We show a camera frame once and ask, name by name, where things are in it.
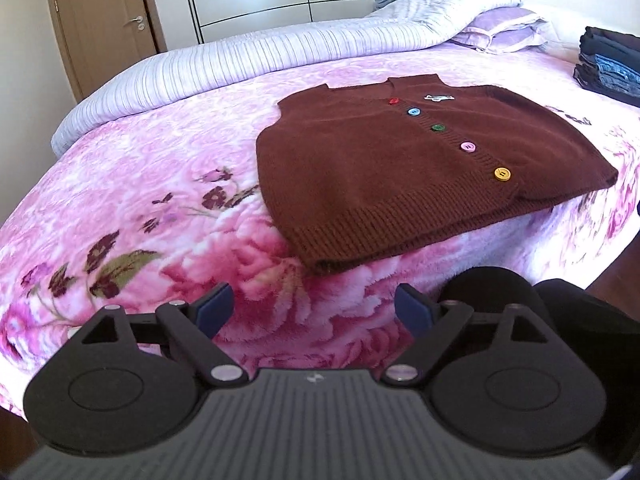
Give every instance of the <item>wooden floor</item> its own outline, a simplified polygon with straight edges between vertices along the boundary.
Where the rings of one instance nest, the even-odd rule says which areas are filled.
[[[588,291],[640,320],[640,235]],[[28,425],[0,408],[0,472],[9,472],[36,448]]]

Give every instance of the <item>door handle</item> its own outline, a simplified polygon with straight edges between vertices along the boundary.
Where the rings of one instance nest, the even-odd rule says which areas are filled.
[[[135,18],[131,18],[128,22],[125,23],[125,25],[129,25],[129,23],[142,23],[144,21],[145,19],[142,16],[137,16]]]

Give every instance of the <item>brown knitted vest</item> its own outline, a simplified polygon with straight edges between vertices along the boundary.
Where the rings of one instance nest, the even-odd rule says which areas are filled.
[[[281,118],[256,142],[260,188],[274,225],[319,274],[549,208],[618,177],[563,118],[494,86],[420,75],[323,85],[279,105]]]

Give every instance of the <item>blue denim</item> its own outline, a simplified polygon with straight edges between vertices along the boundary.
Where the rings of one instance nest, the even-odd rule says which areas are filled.
[[[633,97],[640,97],[640,74],[608,57],[595,54],[585,56],[588,63],[597,67],[598,79],[603,86]]]

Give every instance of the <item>yellow button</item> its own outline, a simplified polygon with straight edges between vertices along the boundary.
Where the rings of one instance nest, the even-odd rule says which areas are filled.
[[[498,180],[507,182],[511,178],[511,171],[507,170],[507,168],[497,168],[494,171],[494,175]]]

